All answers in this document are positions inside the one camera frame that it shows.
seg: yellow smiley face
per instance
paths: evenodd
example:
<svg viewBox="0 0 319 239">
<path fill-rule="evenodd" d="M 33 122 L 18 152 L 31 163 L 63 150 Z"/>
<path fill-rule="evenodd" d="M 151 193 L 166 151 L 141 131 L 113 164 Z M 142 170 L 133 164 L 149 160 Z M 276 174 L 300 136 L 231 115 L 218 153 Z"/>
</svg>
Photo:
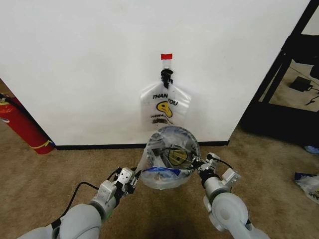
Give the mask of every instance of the yellow smiley face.
<svg viewBox="0 0 319 239">
<path fill-rule="evenodd" d="M 163 101 L 163 102 L 158 103 L 158 105 L 156 106 L 156 109 L 158 109 L 161 112 L 164 112 L 168 118 L 173 116 L 173 113 L 171 112 L 170 108 L 168 107 L 167 101 Z"/>
<path fill-rule="evenodd" d="M 170 150 L 168 160 L 174 166 L 181 165 L 187 159 L 187 152 L 182 149 Z"/>
</svg>

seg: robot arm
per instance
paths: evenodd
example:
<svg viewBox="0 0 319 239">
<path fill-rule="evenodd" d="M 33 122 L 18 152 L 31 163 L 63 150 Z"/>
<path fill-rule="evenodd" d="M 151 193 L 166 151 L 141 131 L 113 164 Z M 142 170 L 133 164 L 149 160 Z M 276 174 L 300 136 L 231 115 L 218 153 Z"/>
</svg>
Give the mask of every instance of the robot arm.
<svg viewBox="0 0 319 239">
<path fill-rule="evenodd" d="M 220 158 L 213 153 L 209 153 L 205 161 L 196 157 L 193 161 L 205 189 L 204 205 L 210 221 L 220 232 L 228 230 L 235 239 L 269 239 L 250 223 L 245 203 L 230 193 L 240 175 L 229 168 L 220 179 L 215 173 L 219 161 Z"/>
<path fill-rule="evenodd" d="M 98 239 L 102 221 L 110 217 L 123 195 L 134 192 L 140 175 L 134 175 L 129 168 L 119 169 L 117 179 L 114 182 L 104 181 L 89 205 L 76 205 L 55 222 L 18 239 Z"/>
<path fill-rule="evenodd" d="M 269 239 L 250 223 L 245 203 L 230 193 L 240 175 L 231 167 L 222 178 L 215 173 L 220 161 L 216 154 L 209 153 L 205 161 L 194 157 L 192 162 L 205 189 L 204 204 L 210 221 L 219 231 L 228 230 L 235 239 Z M 123 195 L 134 192 L 140 175 L 140 172 L 134 175 L 129 168 L 119 169 L 116 180 L 104 181 L 89 205 L 79 204 L 52 224 L 34 229 L 18 239 L 98 239 L 102 221 L 110 217 Z"/>
</svg>

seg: fire extinguisher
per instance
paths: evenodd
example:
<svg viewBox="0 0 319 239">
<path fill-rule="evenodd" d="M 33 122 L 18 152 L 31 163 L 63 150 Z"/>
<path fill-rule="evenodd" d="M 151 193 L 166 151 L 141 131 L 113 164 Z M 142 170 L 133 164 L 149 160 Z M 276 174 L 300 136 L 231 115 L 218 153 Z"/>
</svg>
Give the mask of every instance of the fire extinguisher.
<svg viewBox="0 0 319 239">
<path fill-rule="evenodd" d="M 46 154 L 54 149 L 51 140 L 39 129 L 17 98 L 0 94 L 0 119 L 38 154 Z"/>
</svg>

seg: hanging plastic bag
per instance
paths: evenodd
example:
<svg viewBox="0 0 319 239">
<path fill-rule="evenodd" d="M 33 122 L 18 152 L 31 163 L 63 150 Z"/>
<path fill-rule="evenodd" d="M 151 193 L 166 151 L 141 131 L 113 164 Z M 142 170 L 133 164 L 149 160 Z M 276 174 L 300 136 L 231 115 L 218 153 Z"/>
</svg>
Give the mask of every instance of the hanging plastic bag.
<svg viewBox="0 0 319 239">
<path fill-rule="evenodd" d="M 175 188 L 193 173 L 194 156 L 200 157 L 195 137 L 184 128 L 166 126 L 151 136 L 136 172 L 141 171 L 141 180 L 151 188 Z"/>
<path fill-rule="evenodd" d="M 295 180 L 306 196 L 319 204 L 319 175 L 295 173 Z"/>
<path fill-rule="evenodd" d="M 158 129 L 165 125 L 183 126 L 191 97 L 173 85 L 170 69 L 172 54 L 161 55 L 162 82 L 143 90 L 141 94 L 142 125 Z"/>
</svg>

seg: white wall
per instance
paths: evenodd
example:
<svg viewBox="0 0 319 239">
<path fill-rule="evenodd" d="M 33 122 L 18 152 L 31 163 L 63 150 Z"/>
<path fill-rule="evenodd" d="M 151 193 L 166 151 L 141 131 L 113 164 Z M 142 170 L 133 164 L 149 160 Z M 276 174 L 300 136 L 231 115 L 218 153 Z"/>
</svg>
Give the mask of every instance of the white wall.
<svg viewBox="0 0 319 239">
<path fill-rule="evenodd" d="M 228 140 L 308 0 L 10 0 L 0 77 L 57 145 L 145 143 L 160 53 L 193 96 L 185 127 Z"/>
<path fill-rule="evenodd" d="M 316 9 L 307 26 L 304 28 L 303 34 L 319 35 L 319 8 Z"/>
</svg>

